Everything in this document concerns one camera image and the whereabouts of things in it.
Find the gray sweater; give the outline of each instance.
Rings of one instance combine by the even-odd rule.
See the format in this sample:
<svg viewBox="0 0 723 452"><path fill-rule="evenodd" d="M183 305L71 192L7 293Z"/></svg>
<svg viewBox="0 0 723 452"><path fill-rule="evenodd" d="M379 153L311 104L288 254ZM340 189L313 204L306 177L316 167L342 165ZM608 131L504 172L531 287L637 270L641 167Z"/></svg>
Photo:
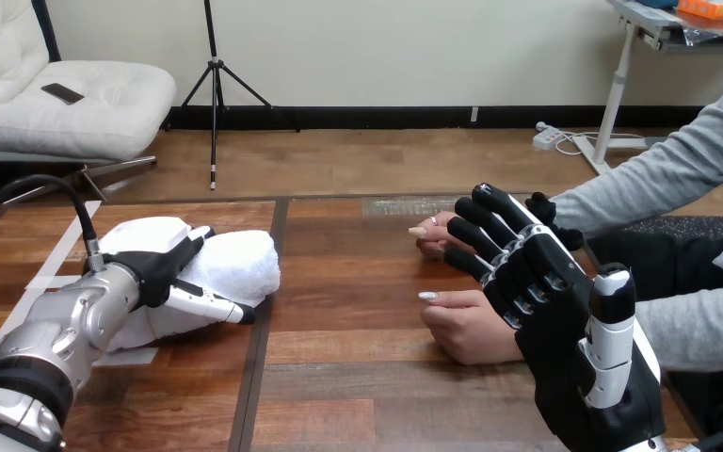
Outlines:
<svg viewBox="0 0 723 452"><path fill-rule="evenodd" d="M723 95L679 132L553 199L556 223L591 237L693 202L723 184ZM723 268L723 254L714 260ZM667 369L723 369L723 288L636 306Z"/></svg>

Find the desk leg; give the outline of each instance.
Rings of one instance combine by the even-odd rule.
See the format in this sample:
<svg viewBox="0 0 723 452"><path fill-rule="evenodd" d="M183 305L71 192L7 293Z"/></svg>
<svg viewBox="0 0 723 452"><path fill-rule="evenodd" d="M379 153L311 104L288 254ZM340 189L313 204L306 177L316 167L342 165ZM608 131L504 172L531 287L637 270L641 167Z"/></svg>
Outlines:
<svg viewBox="0 0 723 452"><path fill-rule="evenodd" d="M580 139L574 140L578 149L581 150L581 153L598 174L603 174L611 169L605 163L605 152L608 150L608 140L611 138L614 121L617 119L619 103L622 101L622 92L625 90L625 82L631 67L631 56L638 28L634 24L628 23L627 31L628 34L625 37L625 45L622 47L619 66L617 66L617 71L614 73L614 82L611 85L611 92L608 94L608 102L605 104L605 115L602 116L597 142L592 148L587 138L580 137Z"/></svg>

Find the beige wall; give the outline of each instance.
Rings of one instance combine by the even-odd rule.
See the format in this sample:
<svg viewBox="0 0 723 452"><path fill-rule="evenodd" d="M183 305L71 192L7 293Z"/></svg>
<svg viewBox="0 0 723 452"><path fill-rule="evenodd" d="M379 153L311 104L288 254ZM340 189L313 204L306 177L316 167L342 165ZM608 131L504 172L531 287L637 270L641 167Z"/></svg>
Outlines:
<svg viewBox="0 0 723 452"><path fill-rule="evenodd" d="M209 57L200 0L47 0L65 59L153 64L180 103ZM605 0L213 0L218 54L275 105L603 105L624 30ZM253 105L236 84L227 103ZM704 105L723 56L638 44L630 105ZM201 89L194 104L210 102Z"/></svg>

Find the white armchair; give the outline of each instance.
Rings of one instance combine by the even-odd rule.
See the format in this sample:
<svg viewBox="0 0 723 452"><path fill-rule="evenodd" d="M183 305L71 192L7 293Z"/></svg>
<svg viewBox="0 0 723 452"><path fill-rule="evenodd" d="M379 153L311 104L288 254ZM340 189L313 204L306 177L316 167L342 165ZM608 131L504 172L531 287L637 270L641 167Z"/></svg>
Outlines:
<svg viewBox="0 0 723 452"><path fill-rule="evenodd" d="M85 98L66 105L40 90L52 83ZM0 161L79 162L82 169L69 177L83 176L104 200L94 177L155 163L136 157L156 137L175 91L170 74L153 66L49 63L31 0L0 0Z"/></svg>

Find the cell phone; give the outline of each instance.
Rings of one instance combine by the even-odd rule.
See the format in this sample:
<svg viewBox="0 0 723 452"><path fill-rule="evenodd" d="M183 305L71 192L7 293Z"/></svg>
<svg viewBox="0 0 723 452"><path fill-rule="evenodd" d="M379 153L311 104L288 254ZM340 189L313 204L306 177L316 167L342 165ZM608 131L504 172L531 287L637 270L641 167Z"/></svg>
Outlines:
<svg viewBox="0 0 723 452"><path fill-rule="evenodd" d="M40 89L68 105L73 105L85 98L85 96L79 94L78 92L67 89L58 83L52 83L51 85L46 85Z"/></svg>

